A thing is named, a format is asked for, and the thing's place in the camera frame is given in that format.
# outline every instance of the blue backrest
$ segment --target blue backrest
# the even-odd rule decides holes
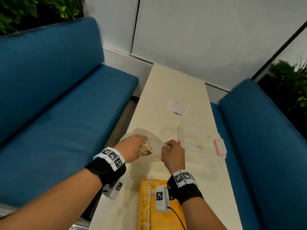
[[[103,59],[94,18],[0,37],[0,143]]]
[[[267,229],[307,229],[306,140],[251,79],[220,106]]]

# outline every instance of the blue seat cushion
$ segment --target blue seat cushion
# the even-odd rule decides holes
[[[227,149],[227,157],[225,161],[232,190],[236,199],[242,228],[243,230],[260,230],[261,228],[254,210],[253,202],[251,201],[250,193],[245,184],[245,179],[242,174],[240,163],[238,162],[236,150],[233,146],[220,106],[214,103],[210,104],[217,131],[224,140]]]
[[[307,229],[307,141],[251,79],[220,107],[267,230]]]
[[[105,145],[137,83],[101,65],[3,148],[0,203],[21,207],[83,169]]]
[[[0,143],[103,59],[94,18],[0,37]]]

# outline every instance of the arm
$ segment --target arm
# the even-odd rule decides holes
[[[130,163],[140,157],[140,145],[145,140],[145,136],[132,135],[114,148]],[[0,229],[67,230],[101,187],[100,178],[83,169],[0,220]]]
[[[162,148],[162,161],[172,175],[178,170],[185,170],[185,150],[175,141],[166,142],[168,151]],[[206,201],[194,197],[182,203],[183,214],[188,230],[227,230]]]

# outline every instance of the foliage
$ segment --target foliage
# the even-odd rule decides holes
[[[288,103],[288,110],[301,108],[307,114],[307,61],[297,70],[297,64],[290,65],[287,61],[279,60],[271,64],[269,71],[275,80],[275,89],[284,97]]]
[[[6,33],[8,29],[13,30],[12,24],[21,23],[25,15],[37,17],[38,4],[49,6],[64,19],[74,19],[82,2],[84,0],[0,0],[0,31]]]

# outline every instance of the tabletop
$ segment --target tabletop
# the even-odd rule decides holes
[[[179,103],[188,109],[188,115],[167,111],[167,103]],[[183,122],[197,124],[217,131],[205,82],[165,66],[154,64],[128,132],[146,129],[162,141],[177,140],[177,127]],[[98,203],[89,230],[136,229],[138,189],[142,178],[168,180],[169,172],[163,162],[150,166],[133,162],[127,164],[125,184],[115,200],[104,195]],[[226,163],[206,167],[186,163],[196,179],[205,201],[228,230],[242,229]]]

